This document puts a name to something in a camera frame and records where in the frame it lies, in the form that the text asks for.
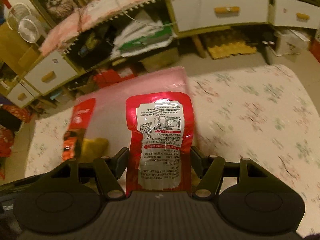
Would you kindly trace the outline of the red orange snack packet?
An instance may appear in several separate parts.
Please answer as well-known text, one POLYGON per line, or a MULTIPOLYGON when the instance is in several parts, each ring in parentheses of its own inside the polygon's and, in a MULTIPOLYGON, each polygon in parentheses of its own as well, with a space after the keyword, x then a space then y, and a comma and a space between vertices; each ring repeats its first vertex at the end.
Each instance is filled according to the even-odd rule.
POLYGON ((91 98, 73 107, 70 124, 63 136, 63 161, 81 157, 82 145, 95 103, 95 98, 91 98))

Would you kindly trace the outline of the red snack pouch white label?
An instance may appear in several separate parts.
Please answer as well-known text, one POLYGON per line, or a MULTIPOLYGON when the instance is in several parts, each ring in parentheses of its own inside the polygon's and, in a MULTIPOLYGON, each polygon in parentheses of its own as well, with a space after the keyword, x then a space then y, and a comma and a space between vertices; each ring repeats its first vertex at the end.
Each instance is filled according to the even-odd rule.
POLYGON ((126 193, 191 192, 194 111, 188 94, 159 92, 126 101, 131 131, 126 193))

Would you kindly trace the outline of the yellow paper liner left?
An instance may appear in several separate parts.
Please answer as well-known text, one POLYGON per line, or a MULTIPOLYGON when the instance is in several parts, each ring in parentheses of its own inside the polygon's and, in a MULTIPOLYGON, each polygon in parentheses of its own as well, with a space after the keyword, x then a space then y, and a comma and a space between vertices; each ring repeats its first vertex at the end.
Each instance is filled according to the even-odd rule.
POLYGON ((91 163, 96 158, 107 154, 108 140, 106 138, 84 138, 81 146, 80 163, 91 163))

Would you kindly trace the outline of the pink cardboard box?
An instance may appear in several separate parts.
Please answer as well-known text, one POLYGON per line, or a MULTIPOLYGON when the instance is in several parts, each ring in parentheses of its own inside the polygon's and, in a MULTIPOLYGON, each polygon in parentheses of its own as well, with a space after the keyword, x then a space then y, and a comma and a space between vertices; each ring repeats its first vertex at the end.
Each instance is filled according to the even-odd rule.
POLYGON ((158 92, 189 94, 185 69, 171 67, 143 74, 79 97, 79 102, 96 100, 85 138, 108 140, 107 154, 103 157, 112 157, 122 148, 129 148, 131 131, 126 123, 126 100, 131 96, 158 92))

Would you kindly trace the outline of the floral tablecloth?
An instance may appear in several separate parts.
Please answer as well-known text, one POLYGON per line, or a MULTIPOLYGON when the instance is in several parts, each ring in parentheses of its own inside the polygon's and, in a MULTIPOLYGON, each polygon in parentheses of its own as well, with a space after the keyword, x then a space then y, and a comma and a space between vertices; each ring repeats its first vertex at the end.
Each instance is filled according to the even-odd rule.
POLYGON ((319 114, 283 65, 188 78, 195 143, 227 161, 248 157, 303 198, 298 233, 319 233, 319 114))

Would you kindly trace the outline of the small white drawer far left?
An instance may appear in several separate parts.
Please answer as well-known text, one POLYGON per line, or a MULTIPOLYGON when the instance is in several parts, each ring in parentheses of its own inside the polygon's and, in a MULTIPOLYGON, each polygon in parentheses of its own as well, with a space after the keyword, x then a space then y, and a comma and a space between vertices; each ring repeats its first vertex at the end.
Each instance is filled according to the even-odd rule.
POLYGON ((31 85, 24 80, 20 80, 8 93, 7 99, 17 107, 24 108, 39 95, 39 92, 31 87, 31 85))

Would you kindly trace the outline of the yellow egg tray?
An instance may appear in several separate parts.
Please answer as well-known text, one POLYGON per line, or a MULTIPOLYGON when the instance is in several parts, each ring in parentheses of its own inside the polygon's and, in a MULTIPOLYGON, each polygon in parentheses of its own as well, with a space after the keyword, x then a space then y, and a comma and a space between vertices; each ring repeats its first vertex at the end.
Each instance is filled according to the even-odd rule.
POLYGON ((207 46, 207 50, 211 58, 214 60, 224 59, 236 55, 255 54, 257 52, 256 47, 249 46, 245 41, 221 44, 219 46, 209 45, 207 46))

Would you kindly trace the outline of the stack of papers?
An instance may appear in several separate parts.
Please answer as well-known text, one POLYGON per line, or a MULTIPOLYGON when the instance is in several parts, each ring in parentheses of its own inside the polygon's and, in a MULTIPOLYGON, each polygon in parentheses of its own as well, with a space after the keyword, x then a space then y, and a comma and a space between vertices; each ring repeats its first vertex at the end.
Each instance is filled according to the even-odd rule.
POLYGON ((132 57, 165 48, 176 38, 170 19, 163 11, 140 11, 116 32, 110 58, 132 57))

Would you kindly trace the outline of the white paper bag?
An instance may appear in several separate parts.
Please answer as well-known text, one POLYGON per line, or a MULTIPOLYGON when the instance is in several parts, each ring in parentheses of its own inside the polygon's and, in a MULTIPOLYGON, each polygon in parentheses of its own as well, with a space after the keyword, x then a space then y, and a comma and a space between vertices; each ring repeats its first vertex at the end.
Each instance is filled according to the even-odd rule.
POLYGON ((274 36, 276 41, 273 51, 276 56, 297 55, 309 47, 310 39, 302 31, 278 28, 274 36))

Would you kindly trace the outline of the white desk fan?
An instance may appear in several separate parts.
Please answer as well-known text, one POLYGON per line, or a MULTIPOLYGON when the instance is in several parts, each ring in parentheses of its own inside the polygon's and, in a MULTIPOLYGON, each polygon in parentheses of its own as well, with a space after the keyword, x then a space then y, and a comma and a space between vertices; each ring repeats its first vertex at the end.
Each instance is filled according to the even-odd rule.
POLYGON ((17 31, 21 38, 28 43, 36 43, 41 37, 47 37, 41 22, 33 15, 27 15, 22 18, 18 24, 17 31))

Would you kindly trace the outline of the pink table runner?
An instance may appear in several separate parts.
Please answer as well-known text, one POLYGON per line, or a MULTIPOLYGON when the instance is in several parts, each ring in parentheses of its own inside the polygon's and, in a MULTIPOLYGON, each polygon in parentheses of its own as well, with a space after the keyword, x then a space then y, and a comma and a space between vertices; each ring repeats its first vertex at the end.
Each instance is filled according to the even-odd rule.
POLYGON ((93 0, 55 26, 40 46, 40 52, 42 56, 48 56, 55 50, 62 51, 81 32, 153 1, 157 0, 93 0))

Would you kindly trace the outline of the white drawer right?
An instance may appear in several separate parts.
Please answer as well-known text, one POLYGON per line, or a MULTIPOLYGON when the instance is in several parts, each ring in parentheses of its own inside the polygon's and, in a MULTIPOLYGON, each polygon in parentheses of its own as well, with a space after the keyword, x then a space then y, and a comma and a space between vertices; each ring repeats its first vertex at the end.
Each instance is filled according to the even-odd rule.
POLYGON ((272 0, 268 21, 276 27, 319 28, 319 7, 298 0, 272 0))

